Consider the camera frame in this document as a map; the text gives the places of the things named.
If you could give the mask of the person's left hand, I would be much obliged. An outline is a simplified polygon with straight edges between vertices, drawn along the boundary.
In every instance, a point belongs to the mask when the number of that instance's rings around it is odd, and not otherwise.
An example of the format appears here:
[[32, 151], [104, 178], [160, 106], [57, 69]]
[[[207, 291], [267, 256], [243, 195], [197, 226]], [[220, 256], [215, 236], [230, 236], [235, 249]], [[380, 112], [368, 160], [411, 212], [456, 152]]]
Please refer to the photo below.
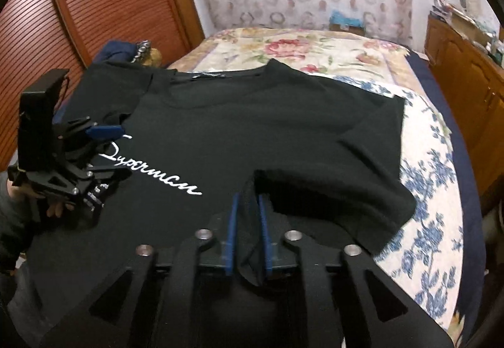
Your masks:
[[[36, 193], [29, 184], [23, 184], [21, 186], [14, 186], [10, 180], [6, 183], [7, 192], [12, 200], [22, 200], [25, 197], [40, 200], [43, 199], [43, 194]], [[60, 218], [63, 212], [73, 211], [74, 206], [65, 203], [61, 200], [49, 200], [49, 206], [46, 211], [46, 215], [51, 218], [53, 216]]]

